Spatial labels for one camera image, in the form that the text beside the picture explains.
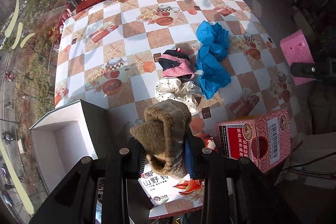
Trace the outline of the white open cardboard box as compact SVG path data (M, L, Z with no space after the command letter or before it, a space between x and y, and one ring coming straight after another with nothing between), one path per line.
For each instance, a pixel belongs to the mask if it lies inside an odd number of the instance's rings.
M84 100L48 112L29 131L34 158L48 193L81 158L107 157L114 147L107 111Z

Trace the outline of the checkered patterned tablecloth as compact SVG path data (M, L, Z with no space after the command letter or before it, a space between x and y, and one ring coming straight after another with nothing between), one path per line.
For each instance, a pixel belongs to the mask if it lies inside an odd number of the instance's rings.
M213 98L197 98L193 132L215 133L225 119L287 109L296 134L293 81L281 51L243 0L107 0L62 16L55 105L82 99L109 109L118 128L142 119L158 102L158 59L179 49L192 64L201 43L197 28L218 23L228 31L222 65L231 83Z

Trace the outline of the striped navy pink sock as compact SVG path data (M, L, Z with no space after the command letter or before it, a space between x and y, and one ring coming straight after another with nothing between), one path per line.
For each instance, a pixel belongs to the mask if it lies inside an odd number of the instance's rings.
M189 57L178 49L166 50L158 59L158 63L162 67L163 77L190 80L195 76Z

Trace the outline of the blue crumpled cloth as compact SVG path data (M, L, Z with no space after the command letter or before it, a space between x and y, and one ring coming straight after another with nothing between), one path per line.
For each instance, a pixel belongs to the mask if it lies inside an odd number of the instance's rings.
M199 85L206 99L213 98L215 93L231 83L230 74L222 65L228 55L228 31L220 24L203 21L196 32L202 44L197 53L196 67L202 71Z

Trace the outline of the floral printed box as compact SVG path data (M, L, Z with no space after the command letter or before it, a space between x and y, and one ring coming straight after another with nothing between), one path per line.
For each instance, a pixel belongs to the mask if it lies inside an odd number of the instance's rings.
M195 206L203 204L204 180L193 180L189 174L179 179L159 175L147 163L138 182L155 206L179 199L190 201Z

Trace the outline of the brown knitted sock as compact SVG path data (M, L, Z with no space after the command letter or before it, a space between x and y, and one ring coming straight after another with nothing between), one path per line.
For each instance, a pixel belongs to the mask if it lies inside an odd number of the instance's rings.
M183 140L190 122L188 107L168 99L145 109L144 122L130 129L130 134L142 144L153 172L175 179L187 175Z

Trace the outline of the white polka dot cloth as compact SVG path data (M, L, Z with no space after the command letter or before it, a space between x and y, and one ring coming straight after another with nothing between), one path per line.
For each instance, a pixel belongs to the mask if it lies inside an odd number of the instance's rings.
M198 108L197 98L201 99L203 93L193 81L182 82L177 77L163 77L155 86L155 99L158 102L174 100L184 103L191 114Z

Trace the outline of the red patterned carton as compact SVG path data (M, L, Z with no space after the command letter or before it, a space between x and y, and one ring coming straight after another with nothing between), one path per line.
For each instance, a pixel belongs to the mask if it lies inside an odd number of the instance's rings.
M266 173L290 155L290 127L287 109L259 116L246 116L216 124L224 156L247 157Z

